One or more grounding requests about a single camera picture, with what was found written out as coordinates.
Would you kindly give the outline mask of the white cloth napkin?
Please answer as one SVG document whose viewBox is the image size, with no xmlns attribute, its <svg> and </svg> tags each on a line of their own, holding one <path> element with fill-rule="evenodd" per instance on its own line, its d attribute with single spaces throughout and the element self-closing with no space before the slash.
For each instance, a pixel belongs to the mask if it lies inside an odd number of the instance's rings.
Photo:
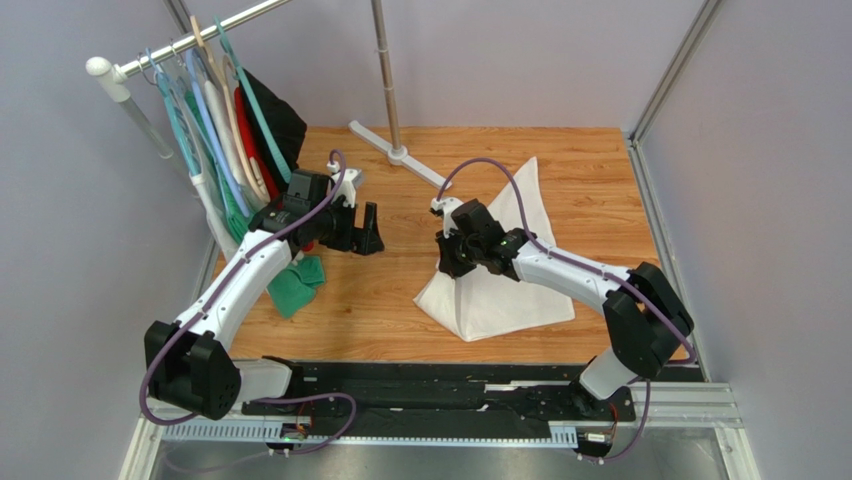
<svg viewBox="0 0 852 480">
<path fill-rule="evenodd" d="M 541 195 L 538 166 L 537 157 L 531 157 L 516 171 L 514 179 L 520 188 L 530 230 L 539 239 L 555 245 Z M 488 210 L 506 230 L 522 227 L 514 190 L 508 183 Z M 492 275 L 484 267 L 477 267 L 458 280 L 436 271 L 413 302 L 466 342 L 570 322 L 576 316 L 570 297 L 544 286 Z"/>
</svg>

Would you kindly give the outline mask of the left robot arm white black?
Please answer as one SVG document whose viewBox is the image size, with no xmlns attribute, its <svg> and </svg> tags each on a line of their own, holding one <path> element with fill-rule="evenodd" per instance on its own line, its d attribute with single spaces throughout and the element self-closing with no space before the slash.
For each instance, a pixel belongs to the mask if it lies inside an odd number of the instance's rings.
<svg viewBox="0 0 852 480">
<path fill-rule="evenodd" d="M 375 203 L 366 204 L 362 226 L 355 224 L 363 171 L 336 162 L 328 169 L 296 170 L 286 191 L 250 220 L 236 253 L 199 299 L 173 322 L 156 321 L 148 328 L 139 393 L 148 419 L 154 417 L 148 399 L 183 409 L 189 417 L 219 420 L 237 404 L 285 395 L 293 376 L 287 361 L 229 355 L 249 311 L 313 243 L 362 256 L 384 249 Z"/>
</svg>

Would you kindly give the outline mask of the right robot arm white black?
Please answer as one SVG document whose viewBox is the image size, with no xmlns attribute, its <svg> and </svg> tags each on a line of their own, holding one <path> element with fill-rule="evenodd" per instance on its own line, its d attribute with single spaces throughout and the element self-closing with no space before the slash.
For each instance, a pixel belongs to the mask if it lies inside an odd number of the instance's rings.
<svg viewBox="0 0 852 480">
<path fill-rule="evenodd" d="M 443 222 L 436 235 L 440 272 L 459 279 L 485 269 L 578 300 L 604 318 L 610 346 L 574 381 L 589 398 L 607 400 L 634 379 L 655 378 L 693 332 L 683 301 L 653 264 L 594 264 L 524 226 L 504 229 L 478 200 L 433 199 L 430 211 Z"/>
</svg>

